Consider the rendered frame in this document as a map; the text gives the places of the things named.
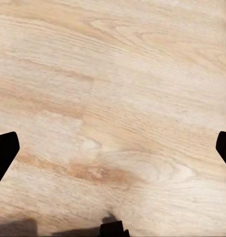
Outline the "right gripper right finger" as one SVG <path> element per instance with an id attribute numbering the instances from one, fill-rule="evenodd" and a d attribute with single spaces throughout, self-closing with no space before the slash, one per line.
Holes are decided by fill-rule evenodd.
<path id="1" fill-rule="evenodd" d="M 216 150 L 226 163 L 226 132 L 221 131 L 216 142 Z"/>

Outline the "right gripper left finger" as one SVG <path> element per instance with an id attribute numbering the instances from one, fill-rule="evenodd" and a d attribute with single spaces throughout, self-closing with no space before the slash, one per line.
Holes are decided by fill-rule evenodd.
<path id="1" fill-rule="evenodd" d="M 20 150 L 15 131 L 0 135 L 0 181 Z"/>

